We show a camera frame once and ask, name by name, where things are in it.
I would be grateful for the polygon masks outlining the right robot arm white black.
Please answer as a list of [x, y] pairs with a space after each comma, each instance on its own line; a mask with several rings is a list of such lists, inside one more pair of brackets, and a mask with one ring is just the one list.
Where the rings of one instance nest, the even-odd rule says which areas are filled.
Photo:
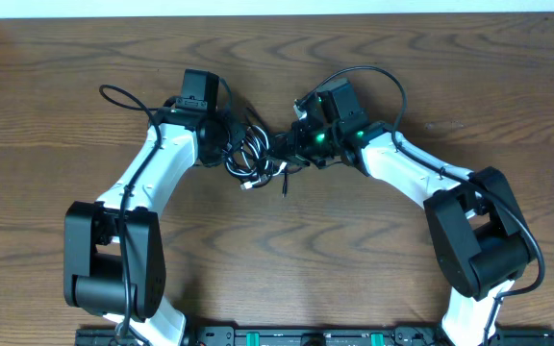
[[[504, 174], [449, 164], [413, 145], [397, 123], [371, 121], [345, 78], [323, 82], [293, 108], [297, 121], [276, 136], [269, 155], [318, 168], [341, 158], [420, 206], [452, 287], [443, 333], [454, 345], [490, 344], [504, 299], [538, 288], [545, 274], [541, 247]], [[531, 261], [540, 264], [537, 279], [515, 290]]]

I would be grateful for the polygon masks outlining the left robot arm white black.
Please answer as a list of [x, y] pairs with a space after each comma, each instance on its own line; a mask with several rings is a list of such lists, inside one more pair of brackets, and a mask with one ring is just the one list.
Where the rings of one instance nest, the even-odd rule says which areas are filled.
[[146, 140], [116, 183], [94, 202], [74, 202], [64, 217], [63, 297], [116, 324], [113, 344], [180, 345], [187, 318], [164, 296], [160, 218], [176, 185], [197, 162], [222, 163], [241, 130], [217, 104], [226, 85], [188, 69], [181, 92], [148, 117]]

